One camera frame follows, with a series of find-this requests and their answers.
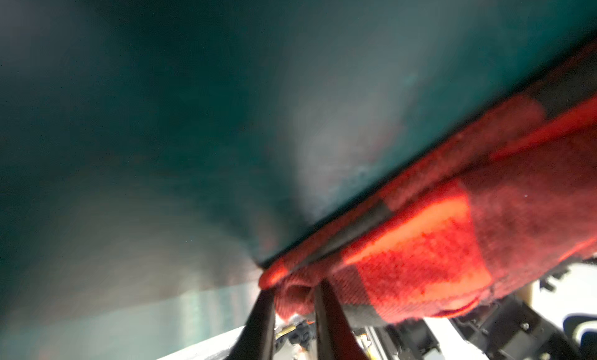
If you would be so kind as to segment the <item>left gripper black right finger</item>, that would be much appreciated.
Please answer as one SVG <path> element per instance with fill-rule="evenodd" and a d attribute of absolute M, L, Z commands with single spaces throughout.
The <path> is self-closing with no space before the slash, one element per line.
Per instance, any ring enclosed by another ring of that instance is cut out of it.
<path fill-rule="evenodd" d="M 314 296 L 319 360 L 367 360 L 328 281 L 317 285 Z"/>

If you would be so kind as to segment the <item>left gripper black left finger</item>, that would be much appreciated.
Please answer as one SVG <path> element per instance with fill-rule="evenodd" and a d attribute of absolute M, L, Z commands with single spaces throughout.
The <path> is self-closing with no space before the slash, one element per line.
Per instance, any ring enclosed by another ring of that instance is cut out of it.
<path fill-rule="evenodd" d="M 227 360 L 272 360 L 275 344 L 275 290 L 260 292 Z"/>

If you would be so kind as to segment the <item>red black plaid shirt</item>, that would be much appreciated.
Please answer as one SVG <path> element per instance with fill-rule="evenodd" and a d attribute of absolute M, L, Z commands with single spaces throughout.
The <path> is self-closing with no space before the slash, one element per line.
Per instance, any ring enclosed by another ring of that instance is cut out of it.
<path fill-rule="evenodd" d="M 596 251 L 596 45 L 487 110 L 261 275 L 284 320 L 451 317 Z"/>

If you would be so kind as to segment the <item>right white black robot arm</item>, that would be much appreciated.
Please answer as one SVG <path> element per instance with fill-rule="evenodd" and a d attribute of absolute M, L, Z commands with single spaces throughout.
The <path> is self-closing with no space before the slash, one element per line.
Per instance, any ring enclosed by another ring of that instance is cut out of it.
<path fill-rule="evenodd" d="M 548 319 L 512 293 L 449 319 L 434 332 L 423 320 L 375 330 L 381 359 L 594 359 L 596 314 Z"/>

